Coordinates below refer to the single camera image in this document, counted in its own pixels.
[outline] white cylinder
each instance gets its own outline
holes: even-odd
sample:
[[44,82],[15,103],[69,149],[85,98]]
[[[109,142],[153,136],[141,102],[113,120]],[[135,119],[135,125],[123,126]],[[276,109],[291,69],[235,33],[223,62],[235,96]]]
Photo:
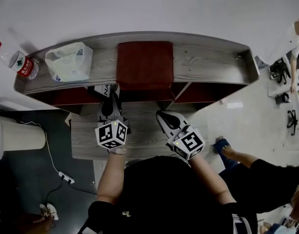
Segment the white cylinder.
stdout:
[[41,149],[46,135],[39,126],[19,124],[14,119],[0,117],[4,151]]

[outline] white wall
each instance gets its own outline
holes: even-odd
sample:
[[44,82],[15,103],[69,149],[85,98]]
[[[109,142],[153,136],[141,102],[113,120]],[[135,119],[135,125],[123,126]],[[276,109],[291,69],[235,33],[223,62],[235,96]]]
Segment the white wall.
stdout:
[[[254,54],[299,17],[299,0],[0,0],[0,40],[25,53],[59,42],[125,31],[174,31],[249,45]],[[49,108],[13,91],[0,65],[0,97]]]

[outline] white cable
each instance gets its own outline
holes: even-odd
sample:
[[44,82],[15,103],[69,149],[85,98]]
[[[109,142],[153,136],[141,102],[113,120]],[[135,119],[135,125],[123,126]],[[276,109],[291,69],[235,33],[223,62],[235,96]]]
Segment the white cable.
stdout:
[[[26,124],[33,123],[33,124],[38,125],[39,127],[41,127],[40,124],[38,124],[38,123],[34,123],[33,121],[30,121],[30,122],[27,122],[27,123],[25,123],[25,122],[23,122],[23,121],[19,121],[19,122],[20,122],[20,123],[23,123],[23,124],[25,124],[25,125],[26,125]],[[56,169],[56,167],[54,166],[54,163],[53,163],[53,159],[52,159],[52,155],[51,155],[50,148],[49,148],[49,143],[48,143],[48,136],[47,136],[46,131],[44,131],[44,133],[45,133],[45,135],[46,135],[46,143],[47,143],[47,147],[48,147],[48,151],[49,151],[49,155],[50,155],[50,158],[51,158],[51,162],[52,162],[53,168],[56,170],[57,173],[59,173],[58,170]]]

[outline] gray wood grain surface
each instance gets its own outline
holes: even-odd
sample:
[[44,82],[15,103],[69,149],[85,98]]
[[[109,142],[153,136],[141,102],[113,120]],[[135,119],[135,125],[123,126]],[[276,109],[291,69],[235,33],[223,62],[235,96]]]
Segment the gray wood grain surface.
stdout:
[[[79,116],[72,117],[72,154],[74,158],[106,160],[108,152],[97,146],[95,128],[97,128],[98,105],[84,105]],[[167,146],[167,137],[163,134],[157,120],[156,111],[160,108],[155,102],[123,103],[123,116],[129,119],[132,133],[127,135],[125,148],[128,159],[145,159],[164,155],[175,155]],[[199,117],[192,104],[173,105],[173,110],[182,113],[196,127],[208,143],[206,119]]]
[[33,94],[75,87],[114,84],[116,82],[117,44],[133,40],[167,40],[173,43],[175,82],[222,82],[249,84],[257,79],[257,69],[247,46],[222,39],[169,32],[134,32],[97,36],[82,41],[93,49],[90,78],[85,81],[58,82],[52,80],[44,61],[45,53],[51,48],[32,56],[39,63],[39,73],[34,80],[16,79],[15,90]]

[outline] white floor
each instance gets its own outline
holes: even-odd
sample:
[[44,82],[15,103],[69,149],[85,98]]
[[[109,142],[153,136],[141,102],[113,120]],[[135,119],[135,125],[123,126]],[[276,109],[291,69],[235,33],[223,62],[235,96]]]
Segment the white floor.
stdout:
[[[276,105],[275,100],[267,96],[273,82],[265,69],[259,81],[228,96],[223,104],[217,102],[188,117],[193,126],[196,118],[198,122],[204,122],[206,127],[195,127],[206,136],[207,146],[203,156],[218,173],[224,166],[220,157],[213,153],[211,145],[220,135],[227,138],[239,152],[255,155],[276,165],[299,164],[299,129],[296,129],[295,136],[291,136],[291,129],[286,128],[287,111],[295,109],[299,115],[297,100],[293,97],[289,104]],[[96,184],[105,164],[105,161],[94,161]],[[279,222],[283,215],[283,208],[279,208],[260,214],[258,219],[274,223]]]

